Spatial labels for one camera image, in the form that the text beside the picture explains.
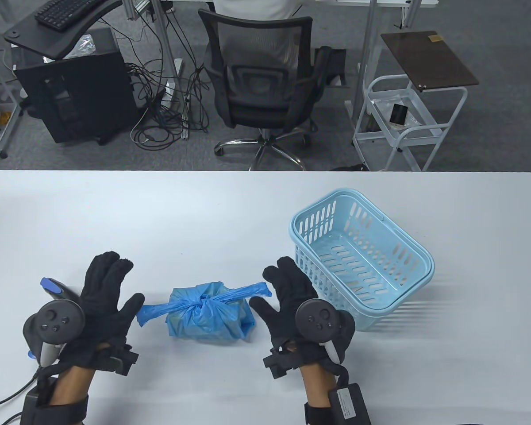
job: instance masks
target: controller button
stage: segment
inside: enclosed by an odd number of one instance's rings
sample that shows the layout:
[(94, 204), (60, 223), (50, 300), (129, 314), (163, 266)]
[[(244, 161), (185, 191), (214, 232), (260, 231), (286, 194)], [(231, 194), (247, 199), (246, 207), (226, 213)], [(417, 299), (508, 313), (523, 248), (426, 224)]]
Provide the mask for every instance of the controller button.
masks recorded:
[(57, 313), (55, 313), (55, 310), (47, 310), (45, 312), (45, 318), (47, 318), (47, 320), (53, 320), (55, 319), (55, 317), (57, 317)]

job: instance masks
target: office chair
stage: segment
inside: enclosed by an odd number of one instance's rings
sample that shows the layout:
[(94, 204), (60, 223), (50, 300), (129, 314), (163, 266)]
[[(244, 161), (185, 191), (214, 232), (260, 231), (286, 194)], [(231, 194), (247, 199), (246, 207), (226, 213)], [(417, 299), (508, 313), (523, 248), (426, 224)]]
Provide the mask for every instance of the office chair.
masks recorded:
[[(266, 150), (274, 150), (302, 170), (295, 155), (277, 141), (303, 134), (310, 144), (310, 128), (297, 127), (310, 119), (312, 107), (324, 91), (330, 47), (322, 47), (311, 65), (312, 18), (254, 21), (229, 18), (206, 10), (199, 16), (209, 43), (204, 68), (215, 89), (215, 107), (224, 123), (259, 129), (255, 139), (220, 142), (215, 155), (235, 145), (257, 145), (249, 171), (256, 170)], [(282, 130), (273, 134), (272, 130)]]

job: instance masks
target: computer tower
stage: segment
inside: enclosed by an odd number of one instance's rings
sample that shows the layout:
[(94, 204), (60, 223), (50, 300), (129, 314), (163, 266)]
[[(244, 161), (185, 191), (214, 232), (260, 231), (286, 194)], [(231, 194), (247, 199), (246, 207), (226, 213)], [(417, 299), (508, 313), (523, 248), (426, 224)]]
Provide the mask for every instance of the computer tower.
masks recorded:
[(49, 61), (12, 47), (15, 74), (27, 92), (33, 115), (57, 143), (106, 141), (139, 119), (130, 76), (111, 28), (87, 31), (94, 52)]

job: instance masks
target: keyboard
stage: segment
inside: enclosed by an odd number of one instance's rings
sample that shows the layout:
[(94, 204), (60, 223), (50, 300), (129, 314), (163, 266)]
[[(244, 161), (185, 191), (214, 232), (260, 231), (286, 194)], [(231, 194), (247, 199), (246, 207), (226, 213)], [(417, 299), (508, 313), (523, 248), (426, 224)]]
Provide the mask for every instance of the keyboard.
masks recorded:
[(92, 8), (106, 0), (51, 0), (37, 11), (35, 19), (56, 31), (65, 31)]

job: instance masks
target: plastic bag handle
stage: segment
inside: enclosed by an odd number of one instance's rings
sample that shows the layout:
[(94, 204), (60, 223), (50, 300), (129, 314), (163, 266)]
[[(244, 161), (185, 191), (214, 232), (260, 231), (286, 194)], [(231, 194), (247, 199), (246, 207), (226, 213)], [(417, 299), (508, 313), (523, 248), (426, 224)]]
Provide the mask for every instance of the plastic bag handle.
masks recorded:
[[(232, 289), (224, 294), (215, 295), (211, 298), (208, 298), (206, 301), (212, 300), (219, 303), (230, 303), (232, 301), (238, 301), (252, 296), (272, 296), (272, 293), (268, 289), (265, 282), (259, 282), (254, 283), (253, 285), (244, 286), (242, 288)], [(136, 319), (138, 320), (140, 326), (144, 326), (144, 324), (153, 318), (163, 316), (164, 314), (185, 310), (193, 305), (196, 304), (185, 300), (173, 301), (172, 303), (167, 304), (144, 305), (136, 315)]]

